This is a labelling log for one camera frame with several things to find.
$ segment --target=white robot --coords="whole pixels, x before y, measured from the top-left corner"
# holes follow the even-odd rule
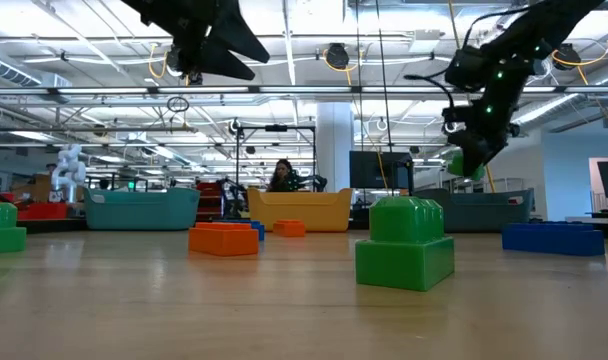
[[[86,165],[78,161],[80,152],[82,152],[82,147],[77,144],[62,147],[58,154],[57,168],[51,175],[53,191],[49,195],[49,202],[61,202],[64,187],[68,190],[66,202],[77,202],[77,187],[84,185],[86,179]]]

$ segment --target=orange block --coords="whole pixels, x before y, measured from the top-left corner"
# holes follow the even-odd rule
[[[228,227],[228,229],[213,229],[198,226],[188,231],[188,249],[217,256],[236,256],[257,254],[259,242],[257,230]]]
[[[195,223],[197,229],[211,230],[247,230],[251,229],[250,223]]]
[[[299,220],[279,220],[273,225],[273,232],[284,237],[304,237],[306,226]]]

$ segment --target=toy block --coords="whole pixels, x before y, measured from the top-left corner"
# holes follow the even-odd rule
[[[0,203],[0,253],[18,252],[26,248],[26,228],[18,228],[17,208]]]
[[[251,224],[251,229],[257,230],[257,232],[259,234],[260,241],[264,241],[265,234],[266,234],[266,228],[259,221],[239,219],[239,220],[220,220],[220,222],[224,222],[224,223],[241,223],[241,224],[250,223]]]
[[[279,220],[273,225],[273,232],[284,237],[304,237],[306,226],[299,220]]]
[[[259,245],[257,230],[249,227],[245,229],[213,229],[197,227],[189,229],[188,248],[217,256],[236,256],[257,254]]]
[[[386,197],[369,210],[370,240],[355,244],[358,284],[428,291],[455,271],[455,243],[433,200]]]
[[[235,223],[196,223],[196,229],[210,229],[210,230],[248,230],[251,228],[251,224],[235,224]]]
[[[604,255],[604,234],[590,224],[512,224],[502,231],[502,248],[574,256]]]

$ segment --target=red block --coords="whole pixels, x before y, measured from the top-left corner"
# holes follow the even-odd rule
[[[284,237],[304,237],[306,226],[299,220],[279,220],[273,225],[273,232]]]
[[[18,211],[18,220],[63,220],[68,217],[68,205],[64,203],[35,203],[26,210]]]

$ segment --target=blue block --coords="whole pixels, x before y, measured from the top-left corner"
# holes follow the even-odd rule
[[[604,234],[590,224],[512,224],[502,231],[502,247],[548,254],[604,255]]]
[[[236,224],[248,224],[251,223],[251,229],[257,230],[259,234],[260,241],[264,241],[264,225],[259,221],[251,221],[251,220],[217,220],[217,222],[228,222],[228,223],[236,223]]]

